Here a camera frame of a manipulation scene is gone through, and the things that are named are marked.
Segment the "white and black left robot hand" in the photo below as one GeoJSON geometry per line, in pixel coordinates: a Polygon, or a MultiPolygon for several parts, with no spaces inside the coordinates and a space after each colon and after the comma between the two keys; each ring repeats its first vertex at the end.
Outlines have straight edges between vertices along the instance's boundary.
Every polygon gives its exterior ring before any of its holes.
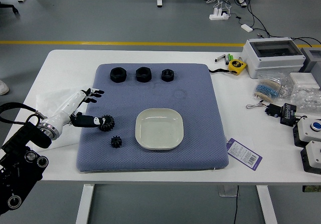
{"type": "Polygon", "coordinates": [[[98,127],[102,125],[105,120],[103,118],[79,115],[80,120],[76,120],[75,111],[83,103],[96,103],[93,97],[101,97],[104,94],[103,90],[96,88],[89,88],[87,90],[80,90],[74,93],[63,106],[56,111],[56,113],[47,119],[40,122],[39,128],[51,131],[53,135],[60,136],[62,134],[63,126],[72,123],[76,127],[98,127]]]}

